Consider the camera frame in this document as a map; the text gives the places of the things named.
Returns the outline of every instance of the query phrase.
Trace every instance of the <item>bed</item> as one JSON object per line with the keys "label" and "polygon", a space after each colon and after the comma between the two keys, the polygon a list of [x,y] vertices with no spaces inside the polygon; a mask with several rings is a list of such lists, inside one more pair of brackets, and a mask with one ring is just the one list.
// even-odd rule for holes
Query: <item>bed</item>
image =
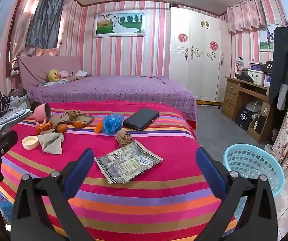
{"label": "bed", "polygon": [[[119,112],[127,118],[146,107],[159,111],[159,118],[144,131],[126,130],[164,160],[125,185],[110,185],[94,164],[76,197],[69,200],[87,231],[96,240],[104,241],[193,241],[219,207],[220,200],[212,194],[195,162],[199,148],[195,134],[176,109],[128,101],[51,103],[50,106],[54,116],[73,108],[92,114],[95,119],[83,129],[68,126],[60,155],[44,153],[40,146],[25,150],[21,140],[34,134],[35,122],[29,118],[16,125],[13,129],[18,133],[18,143],[3,156],[1,165],[4,180],[0,182],[0,192],[11,203],[24,174],[45,177],[53,170],[62,170],[87,147],[93,149],[96,157],[118,149],[115,137],[95,134],[95,126],[109,113]],[[44,203],[55,230],[63,233],[50,200],[44,198]],[[233,218],[227,230],[235,226]]]}
{"label": "bed", "polygon": [[166,77],[92,76],[52,87],[37,87],[46,82],[51,69],[76,73],[81,70],[75,56],[20,56],[23,87],[31,100],[40,103],[71,101],[128,100],[163,103],[179,110],[195,129],[197,105],[193,93]]}

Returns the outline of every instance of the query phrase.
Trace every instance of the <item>black tablet case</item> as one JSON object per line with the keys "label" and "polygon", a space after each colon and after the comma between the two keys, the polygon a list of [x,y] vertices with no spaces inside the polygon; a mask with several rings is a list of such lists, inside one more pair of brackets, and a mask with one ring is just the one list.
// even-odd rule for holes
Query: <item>black tablet case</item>
{"label": "black tablet case", "polygon": [[123,124],[127,128],[141,131],[151,124],[159,116],[159,114],[160,113],[158,111],[153,109],[143,108],[124,120]]}

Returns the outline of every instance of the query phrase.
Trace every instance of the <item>bride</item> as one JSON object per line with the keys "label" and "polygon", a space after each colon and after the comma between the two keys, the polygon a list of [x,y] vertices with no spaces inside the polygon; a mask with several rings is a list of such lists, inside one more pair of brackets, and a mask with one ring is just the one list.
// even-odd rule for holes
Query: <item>bride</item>
{"label": "bride", "polygon": [[137,28],[126,28],[119,23],[119,17],[114,16],[113,20],[113,33],[136,33],[139,29]]}

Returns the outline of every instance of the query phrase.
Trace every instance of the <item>white wardrobe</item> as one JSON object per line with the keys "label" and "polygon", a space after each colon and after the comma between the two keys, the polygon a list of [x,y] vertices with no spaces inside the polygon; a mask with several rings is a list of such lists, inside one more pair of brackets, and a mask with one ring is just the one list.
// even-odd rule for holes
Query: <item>white wardrobe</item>
{"label": "white wardrobe", "polygon": [[223,102],[231,57],[231,34],[226,22],[171,7],[169,78],[191,90],[195,100]]}

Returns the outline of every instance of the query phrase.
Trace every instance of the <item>wedding dress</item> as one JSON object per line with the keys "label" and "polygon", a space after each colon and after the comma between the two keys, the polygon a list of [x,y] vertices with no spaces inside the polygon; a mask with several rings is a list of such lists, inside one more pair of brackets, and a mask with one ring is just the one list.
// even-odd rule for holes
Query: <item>wedding dress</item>
{"label": "wedding dress", "polygon": [[115,23],[115,27],[112,30],[113,33],[136,33],[138,31],[139,31],[139,29],[137,29],[137,28],[126,28],[126,27],[120,25],[119,22]]}

